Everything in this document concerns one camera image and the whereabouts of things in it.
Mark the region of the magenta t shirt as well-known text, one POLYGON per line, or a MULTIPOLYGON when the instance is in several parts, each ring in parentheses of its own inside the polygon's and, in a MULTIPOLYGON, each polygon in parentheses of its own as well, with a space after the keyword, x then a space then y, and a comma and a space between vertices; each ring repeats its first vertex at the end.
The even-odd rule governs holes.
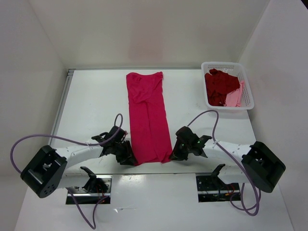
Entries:
POLYGON ((137 164, 167 163, 172 152, 163 97, 163 73, 129 73, 129 124, 137 164))

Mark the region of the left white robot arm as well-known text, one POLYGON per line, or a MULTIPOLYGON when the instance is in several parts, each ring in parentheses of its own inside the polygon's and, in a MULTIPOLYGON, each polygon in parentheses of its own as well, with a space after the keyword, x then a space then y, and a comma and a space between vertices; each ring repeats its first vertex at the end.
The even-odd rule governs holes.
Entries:
POLYGON ((94 145, 73 145, 54 149, 45 145, 39 149, 21 172, 21 179, 36 193, 45 198, 58 188, 81 188, 87 193, 105 193, 108 187, 88 167, 67 174, 66 170, 89 159, 113 154, 120 165, 135 166, 137 159, 130 142, 125 139, 127 132, 113 126, 109 132, 93 136, 94 145))

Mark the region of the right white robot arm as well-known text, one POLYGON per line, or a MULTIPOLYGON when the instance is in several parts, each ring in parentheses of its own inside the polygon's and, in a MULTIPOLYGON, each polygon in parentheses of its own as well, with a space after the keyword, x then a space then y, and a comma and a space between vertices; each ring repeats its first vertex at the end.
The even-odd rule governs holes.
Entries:
POLYGON ((211 177, 216 189, 231 183, 252 183, 271 193, 286 170, 285 164, 259 141, 251 145, 216 141, 207 135, 198 137, 187 126, 176 132, 176 138, 170 160, 187 160, 193 154, 219 162, 211 177))

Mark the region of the light pink t shirt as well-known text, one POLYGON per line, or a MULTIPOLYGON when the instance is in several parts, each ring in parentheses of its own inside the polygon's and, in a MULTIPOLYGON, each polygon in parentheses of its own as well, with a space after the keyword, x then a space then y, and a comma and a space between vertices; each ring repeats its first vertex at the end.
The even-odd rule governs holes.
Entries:
POLYGON ((240 81, 239 82, 240 87, 230 93, 226 96, 226 101, 224 106, 225 107, 241 107, 241 100, 242 100, 242 93, 244 90, 245 82, 240 81))

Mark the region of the dark red t shirt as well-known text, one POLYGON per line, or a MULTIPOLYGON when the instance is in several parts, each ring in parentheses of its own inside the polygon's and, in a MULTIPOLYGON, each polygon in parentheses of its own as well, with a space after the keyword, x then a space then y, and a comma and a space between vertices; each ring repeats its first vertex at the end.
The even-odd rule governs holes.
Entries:
POLYGON ((228 93, 240 87, 237 77, 211 69, 205 74, 207 99, 211 106, 224 106, 228 93))

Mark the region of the white plastic basket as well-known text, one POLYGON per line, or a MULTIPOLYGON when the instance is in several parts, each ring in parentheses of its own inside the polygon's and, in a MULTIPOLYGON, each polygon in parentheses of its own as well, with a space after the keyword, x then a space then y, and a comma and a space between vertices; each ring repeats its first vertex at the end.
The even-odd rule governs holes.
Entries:
POLYGON ((254 100, 244 67, 239 63, 201 64, 205 103, 216 110, 251 110, 254 100))

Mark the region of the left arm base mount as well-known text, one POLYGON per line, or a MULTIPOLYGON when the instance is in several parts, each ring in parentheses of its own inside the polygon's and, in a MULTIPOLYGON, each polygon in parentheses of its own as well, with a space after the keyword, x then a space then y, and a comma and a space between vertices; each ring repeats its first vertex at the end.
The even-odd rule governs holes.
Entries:
POLYGON ((96 182, 84 187, 70 187, 70 192, 80 205, 110 204, 112 175, 97 175, 96 182))

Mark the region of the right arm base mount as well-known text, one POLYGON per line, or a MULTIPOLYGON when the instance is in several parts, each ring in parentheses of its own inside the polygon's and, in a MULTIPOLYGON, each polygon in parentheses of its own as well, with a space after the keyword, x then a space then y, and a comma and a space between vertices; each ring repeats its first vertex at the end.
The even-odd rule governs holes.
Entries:
POLYGON ((238 183, 225 184, 218 177, 196 175, 198 202, 240 201, 240 186, 238 183))

